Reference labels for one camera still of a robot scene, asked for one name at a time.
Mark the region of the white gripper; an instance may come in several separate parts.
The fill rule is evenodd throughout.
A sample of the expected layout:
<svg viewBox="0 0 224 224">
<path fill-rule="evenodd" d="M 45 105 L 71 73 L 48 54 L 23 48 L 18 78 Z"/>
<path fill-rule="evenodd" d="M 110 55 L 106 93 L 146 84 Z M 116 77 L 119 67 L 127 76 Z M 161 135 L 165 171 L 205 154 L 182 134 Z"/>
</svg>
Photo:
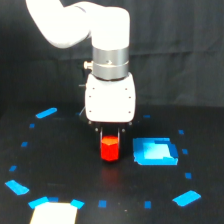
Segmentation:
<svg viewBox="0 0 224 224">
<path fill-rule="evenodd" d="M 101 153 L 103 128 L 106 125 L 118 128 L 118 157 L 121 156 L 121 131 L 133 121 L 136 109 L 136 91 L 133 75 L 118 81 L 104 81 L 89 74 L 85 89 L 85 114 L 94 125 L 97 144 Z"/>
</svg>

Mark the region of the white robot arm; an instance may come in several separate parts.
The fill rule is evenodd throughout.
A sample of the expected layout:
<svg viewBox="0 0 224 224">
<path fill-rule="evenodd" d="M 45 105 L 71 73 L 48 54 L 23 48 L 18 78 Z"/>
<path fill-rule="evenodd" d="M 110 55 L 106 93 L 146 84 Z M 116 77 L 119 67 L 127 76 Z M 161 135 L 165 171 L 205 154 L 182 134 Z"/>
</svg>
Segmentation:
<svg viewBox="0 0 224 224">
<path fill-rule="evenodd" d="M 92 60 L 81 115 L 99 134 L 101 158 L 116 161 L 121 134 L 134 118 L 136 91 L 129 72 L 130 15 L 120 7 L 82 1 L 25 0 L 37 28 L 53 46 L 66 49 L 91 40 Z"/>
</svg>

